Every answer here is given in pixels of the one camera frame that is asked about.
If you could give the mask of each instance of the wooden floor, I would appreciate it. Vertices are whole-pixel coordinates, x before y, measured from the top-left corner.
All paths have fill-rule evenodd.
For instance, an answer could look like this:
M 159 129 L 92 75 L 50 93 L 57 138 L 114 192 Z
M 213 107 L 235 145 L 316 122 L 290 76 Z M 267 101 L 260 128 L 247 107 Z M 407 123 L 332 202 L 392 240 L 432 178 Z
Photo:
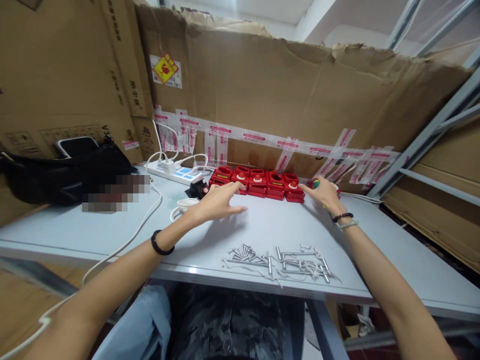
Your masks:
M 43 264 L 51 271 L 79 287 L 87 270 Z M 0 356 L 6 354 L 39 328 L 37 320 L 62 299 L 35 284 L 5 270 L 0 270 Z M 24 350 L 14 360 L 23 359 Z

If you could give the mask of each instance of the yellow label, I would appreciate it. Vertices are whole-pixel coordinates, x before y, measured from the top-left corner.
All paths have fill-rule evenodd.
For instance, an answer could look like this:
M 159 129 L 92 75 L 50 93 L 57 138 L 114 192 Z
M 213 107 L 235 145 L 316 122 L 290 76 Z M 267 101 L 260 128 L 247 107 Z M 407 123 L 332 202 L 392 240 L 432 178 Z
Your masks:
M 178 66 L 175 65 L 174 60 L 168 54 L 162 57 L 158 64 L 153 67 L 153 71 L 163 84 L 170 80 L 178 70 Z

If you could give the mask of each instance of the power strip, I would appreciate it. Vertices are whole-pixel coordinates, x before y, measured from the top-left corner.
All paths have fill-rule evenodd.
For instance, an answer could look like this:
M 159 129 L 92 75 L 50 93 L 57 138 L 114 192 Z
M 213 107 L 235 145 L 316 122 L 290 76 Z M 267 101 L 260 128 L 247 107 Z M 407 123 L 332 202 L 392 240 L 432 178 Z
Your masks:
M 160 166 L 158 161 L 152 161 L 148 164 L 146 169 L 147 173 L 158 175 L 162 178 L 176 181 L 177 183 L 182 183 L 190 186 L 192 183 L 199 182 L 204 178 L 202 173 L 199 171 L 195 175 L 189 174 L 192 171 L 191 168 L 181 167 L 175 171 L 175 173 L 166 173 Z

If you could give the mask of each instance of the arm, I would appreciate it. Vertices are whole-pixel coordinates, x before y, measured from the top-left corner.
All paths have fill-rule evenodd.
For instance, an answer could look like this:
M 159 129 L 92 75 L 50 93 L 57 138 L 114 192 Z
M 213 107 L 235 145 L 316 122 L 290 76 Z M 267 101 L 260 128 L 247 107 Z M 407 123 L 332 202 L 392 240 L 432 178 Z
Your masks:
M 324 204 L 333 216 L 346 213 L 335 186 L 324 177 L 318 179 L 318 188 L 300 185 L 301 189 Z M 338 223 L 352 221 L 351 217 L 343 217 Z M 390 322 L 402 359 L 456 359 L 427 308 L 372 240 L 357 225 L 343 232 L 371 294 Z
M 245 187 L 239 182 L 213 185 L 197 205 L 157 234 L 155 241 L 160 249 L 171 249 L 206 221 L 247 210 L 244 206 L 230 207 L 230 199 L 238 189 Z M 26 359 L 87 359 L 110 314 L 142 286 L 162 259 L 149 239 L 107 266 L 53 315 Z

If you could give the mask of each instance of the white table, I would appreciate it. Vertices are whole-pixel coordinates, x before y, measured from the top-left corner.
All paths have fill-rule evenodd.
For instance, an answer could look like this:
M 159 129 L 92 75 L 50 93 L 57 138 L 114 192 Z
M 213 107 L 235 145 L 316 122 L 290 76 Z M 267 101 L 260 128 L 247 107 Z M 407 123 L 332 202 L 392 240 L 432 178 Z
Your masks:
M 163 200 L 149 218 L 128 251 L 170 223 L 170 213 L 188 188 L 152 175 Z M 24 260 L 56 262 L 88 268 L 123 244 L 138 227 L 147 209 L 157 199 L 153 190 L 139 194 L 127 211 L 112 214 L 82 212 L 79 206 L 46 208 L 0 229 L 1 256 Z M 480 322 L 480 289 L 467 281 L 439 257 L 388 218 L 373 204 L 343 196 L 341 201 L 359 220 L 361 228 L 390 259 L 433 315 Z M 342 247 L 346 239 L 332 224 L 329 213 L 308 196 L 305 204 L 255 196 L 235 195 L 231 205 L 245 205 L 248 211 L 220 221 L 210 221 L 190 231 L 152 275 L 156 278 L 229 288 L 270 292 L 323 300 L 375 305 L 372 295 Z M 227 251 L 242 243 L 258 253 L 275 247 L 283 252 L 298 251 L 300 244 L 313 245 L 339 278 L 330 284 L 280 279 L 269 281 L 256 272 L 223 267 Z M 273 262 L 277 269 L 280 264 Z M 268 269 L 255 267 L 264 274 Z

